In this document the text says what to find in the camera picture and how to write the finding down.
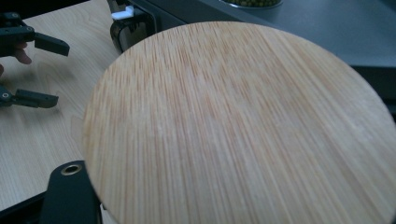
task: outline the black clamp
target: black clamp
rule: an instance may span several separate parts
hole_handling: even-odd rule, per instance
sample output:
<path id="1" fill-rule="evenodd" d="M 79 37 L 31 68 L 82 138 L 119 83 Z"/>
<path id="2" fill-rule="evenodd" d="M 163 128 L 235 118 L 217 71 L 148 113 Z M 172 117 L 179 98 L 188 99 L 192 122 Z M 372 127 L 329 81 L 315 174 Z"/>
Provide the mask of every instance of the black clamp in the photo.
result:
<path id="1" fill-rule="evenodd" d="M 0 13 L 0 57 L 14 56 L 15 45 L 35 41 L 35 48 L 67 56 L 70 47 L 64 41 L 40 33 L 26 25 L 16 12 Z M 25 105 L 50 108 L 58 103 L 58 96 L 17 90 L 12 95 L 0 85 L 0 107 Z"/>
<path id="2" fill-rule="evenodd" d="M 13 56 L 15 45 L 35 41 L 35 48 L 67 56 L 70 47 L 62 40 L 36 33 L 16 12 L 0 14 L 0 57 Z"/>
<path id="3" fill-rule="evenodd" d="M 17 90 L 15 95 L 13 95 L 0 85 L 0 107 L 24 105 L 35 108 L 50 108 L 58 104 L 58 98 L 58 96 L 24 90 Z"/>

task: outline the tabletop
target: tabletop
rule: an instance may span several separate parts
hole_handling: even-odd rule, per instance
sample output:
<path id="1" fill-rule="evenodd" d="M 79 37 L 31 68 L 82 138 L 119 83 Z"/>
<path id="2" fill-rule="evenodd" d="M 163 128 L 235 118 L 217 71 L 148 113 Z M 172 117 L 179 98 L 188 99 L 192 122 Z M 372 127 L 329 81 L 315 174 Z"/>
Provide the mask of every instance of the tabletop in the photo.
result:
<path id="1" fill-rule="evenodd" d="M 119 223 L 389 223 L 396 211 L 396 129 L 375 91 L 260 25 L 195 23 L 127 50 L 93 89 L 83 144 Z"/>
<path id="2" fill-rule="evenodd" d="M 35 49 L 30 65 L 1 58 L 0 84 L 59 96 L 49 109 L 13 105 L 0 108 L 0 211 L 46 190 L 50 173 L 69 161 L 82 160 L 81 128 L 85 104 L 97 79 L 119 56 L 109 28 L 106 0 L 52 11 L 24 20 L 36 32 L 64 40 L 68 57 Z"/>

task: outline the finger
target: finger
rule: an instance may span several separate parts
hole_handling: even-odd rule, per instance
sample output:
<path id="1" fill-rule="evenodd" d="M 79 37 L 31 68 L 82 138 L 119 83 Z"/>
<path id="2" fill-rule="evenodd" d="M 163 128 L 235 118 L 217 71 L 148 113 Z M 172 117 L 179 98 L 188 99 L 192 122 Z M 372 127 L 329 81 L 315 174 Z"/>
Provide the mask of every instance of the finger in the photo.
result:
<path id="1" fill-rule="evenodd" d="M 19 43 L 15 45 L 15 49 L 24 49 L 27 47 L 27 43 L 23 42 L 23 43 Z"/>
<path id="2" fill-rule="evenodd" d="M 17 58 L 20 63 L 24 64 L 29 64 L 32 62 L 32 59 L 30 59 L 29 56 L 26 55 L 23 49 L 15 49 L 15 58 Z"/>
<path id="3" fill-rule="evenodd" d="M 3 65 L 0 64 L 0 76 L 3 74 L 3 72 L 4 72 L 4 67 Z"/>

